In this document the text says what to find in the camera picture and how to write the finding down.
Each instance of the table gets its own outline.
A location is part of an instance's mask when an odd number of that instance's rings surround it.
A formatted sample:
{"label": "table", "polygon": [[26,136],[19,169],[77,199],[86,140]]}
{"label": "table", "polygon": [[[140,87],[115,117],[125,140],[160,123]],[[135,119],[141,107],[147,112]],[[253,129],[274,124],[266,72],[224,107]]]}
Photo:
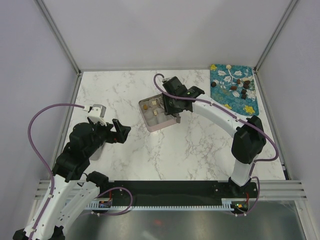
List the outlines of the table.
{"label": "table", "polygon": [[[98,171],[110,180],[227,180],[234,168],[232,138],[219,126],[191,112],[182,112],[181,123],[156,132],[149,132],[139,111],[138,102],[159,93],[153,83],[156,73],[177,76],[187,88],[198,86],[210,95],[210,71],[143,70],[84,72],[76,104],[102,104],[107,107],[105,119],[113,118],[131,132],[124,144],[106,144],[97,161],[90,161],[85,171]],[[272,136],[259,94],[259,117],[264,131]],[[74,125],[87,122],[87,114],[73,110],[68,134]],[[261,158],[271,158],[275,151],[270,143]],[[252,176],[261,180],[284,180],[279,159],[257,163]]]}

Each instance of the white marble surface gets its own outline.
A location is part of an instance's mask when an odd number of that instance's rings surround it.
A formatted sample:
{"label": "white marble surface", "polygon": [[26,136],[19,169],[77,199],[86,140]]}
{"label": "white marble surface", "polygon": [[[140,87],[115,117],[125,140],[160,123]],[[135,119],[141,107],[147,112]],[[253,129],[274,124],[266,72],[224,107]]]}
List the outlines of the white marble surface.
{"label": "white marble surface", "polygon": [[[99,171],[111,180],[227,180],[235,159],[231,153],[232,138],[219,126],[191,112],[181,113],[181,123],[156,132],[148,132],[138,102],[159,93],[153,76],[177,76],[188,88],[195,85],[210,94],[209,70],[97,71],[84,72],[76,103],[102,104],[107,107],[105,119],[117,118],[131,126],[124,144],[106,144],[101,158],[91,161],[85,171]],[[271,135],[263,104],[258,94],[259,111],[264,130]],[[72,127],[86,122],[86,112],[75,108]],[[275,154],[268,143],[260,154]],[[279,160],[259,162],[253,176],[261,180],[284,180]]]}

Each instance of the white wall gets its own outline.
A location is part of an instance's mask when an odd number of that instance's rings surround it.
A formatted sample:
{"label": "white wall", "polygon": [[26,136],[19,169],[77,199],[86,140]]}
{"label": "white wall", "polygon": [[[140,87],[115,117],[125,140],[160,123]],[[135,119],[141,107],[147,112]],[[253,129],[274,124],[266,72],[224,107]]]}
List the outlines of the white wall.
{"label": "white wall", "polygon": [[[33,0],[0,3],[0,239],[24,228],[46,171],[27,137],[32,116],[71,98],[76,74]],[[51,160],[66,109],[35,121],[32,136]]]}
{"label": "white wall", "polygon": [[81,69],[254,66],[290,0],[45,0]]}
{"label": "white wall", "polygon": [[320,227],[320,1],[299,1],[259,75],[290,174]]}

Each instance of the blue floral cloth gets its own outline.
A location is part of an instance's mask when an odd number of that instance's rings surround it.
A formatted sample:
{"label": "blue floral cloth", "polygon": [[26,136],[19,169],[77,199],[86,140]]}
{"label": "blue floral cloth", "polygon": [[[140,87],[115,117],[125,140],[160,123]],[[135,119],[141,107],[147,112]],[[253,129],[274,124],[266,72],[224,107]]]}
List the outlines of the blue floral cloth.
{"label": "blue floral cloth", "polygon": [[[246,99],[241,98],[244,81],[250,81],[249,88],[246,90]],[[211,86],[212,82],[216,83],[215,87]],[[231,90],[232,86],[236,86],[237,89]],[[233,65],[227,69],[227,65],[211,65],[210,88],[211,98],[228,109],[245,116],[259,115],[256,86],[251,67]]]}

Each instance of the robotic arm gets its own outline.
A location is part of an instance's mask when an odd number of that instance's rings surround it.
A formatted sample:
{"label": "robotic arm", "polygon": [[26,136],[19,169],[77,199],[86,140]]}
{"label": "robotic arm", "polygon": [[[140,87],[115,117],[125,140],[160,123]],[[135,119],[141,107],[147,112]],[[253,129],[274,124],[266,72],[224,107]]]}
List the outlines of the robotic arm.
{"label": "robotic arm", "polygon": [[[231,152],[235,157],[235,165],[229,183],[233,188],[232,190],[236,192],[245,188],[246,184],[251,180],[250,170],[254,159],[261,153],[266,144],[266,138],[239,120],[248,122],[263,131],[261,120],[257,116],[246,118],[243,115],[230,111],[205,95],[205,92],[196,86],[187,89],[176,76],[164,79],[163,87],[170,95],[206,100],[224,108],[224,111],[222,111],[201,101],[175,99],[162,94],[166,115],[178,114],[185,110],[194,112],[220,126],[233,138]],[[230,116],[225,111],[231,112],[237,118]]]}
{"label": "robotic arm", "polygon": [[64,240],[64,235],[83,209],[107,189],[109,178],[94,171],[88,175],[80,192],[65,206],[70,191],[89,166],[89,158],[95,151],[105,143],[123,144],[131,130],[129,126],[121,125],[118,119],[113,119],[113,124],[105,122],[105,106],[95,104],[84,110],[88,111],[89,123],[74,126],[70,141],[52,170],[54,187],[50,183],[32,221],[25,229],[15,232],[14,240]]}

